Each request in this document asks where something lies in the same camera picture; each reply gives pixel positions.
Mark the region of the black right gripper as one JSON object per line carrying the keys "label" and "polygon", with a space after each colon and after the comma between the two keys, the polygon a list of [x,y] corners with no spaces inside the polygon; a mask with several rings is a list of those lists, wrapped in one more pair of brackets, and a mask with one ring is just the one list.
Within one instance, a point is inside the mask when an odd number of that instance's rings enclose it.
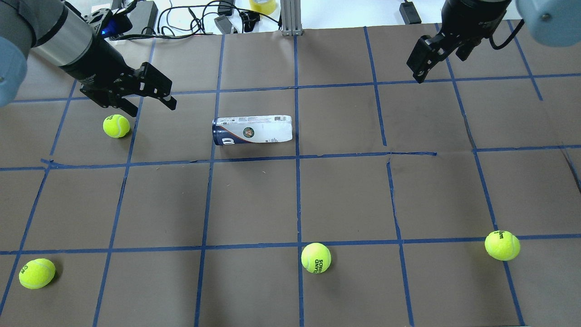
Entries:
{"label": "black right gripper", "polygon": [[406,62],[415,81],[423,83],[429,71],[454,51],[459,60],[466,61],[474,48],[496,31],[510,3],[510,0],[446,0],[441,35],[421,36]]}

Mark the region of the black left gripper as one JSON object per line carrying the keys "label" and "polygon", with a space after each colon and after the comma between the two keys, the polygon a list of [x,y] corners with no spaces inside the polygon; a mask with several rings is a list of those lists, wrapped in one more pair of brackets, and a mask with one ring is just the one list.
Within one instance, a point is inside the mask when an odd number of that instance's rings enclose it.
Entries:
{"label": "black left gripper", "polygon": [[79,90],[90,100],[133,118],[138,107],[129,101],[131,95],[157,99],[169,110],[176,110],[172,81],[147,61],[127,62],[109,43],[92,43],[79,59],[79,82]]}

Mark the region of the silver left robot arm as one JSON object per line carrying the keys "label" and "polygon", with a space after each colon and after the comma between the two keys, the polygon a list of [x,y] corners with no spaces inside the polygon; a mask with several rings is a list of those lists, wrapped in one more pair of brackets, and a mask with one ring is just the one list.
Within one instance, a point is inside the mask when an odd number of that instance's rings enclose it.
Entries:
{"label": "silver left robot arm", "polygon": [[1,2],[1,106],[10,104],[27,73],[30,51],[81,83],[81,93],[103,108],[137,116],[130,95],[157,99],[175,110],[172,81],[152,64],[137,69],[106,40],[121,40],[132,28],[128,14],[137,6],[81,14],[65,0]]}

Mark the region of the tennis ball near left arm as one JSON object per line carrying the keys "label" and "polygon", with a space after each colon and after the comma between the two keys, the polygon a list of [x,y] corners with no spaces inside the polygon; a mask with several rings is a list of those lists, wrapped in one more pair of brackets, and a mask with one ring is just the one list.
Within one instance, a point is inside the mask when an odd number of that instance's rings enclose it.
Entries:
{"label": "tennis ball near left arm", "polygon": [[111,138],[122,138],[130,131],[129,120],[121,114],[113,114],[103,121],[103,131]]}

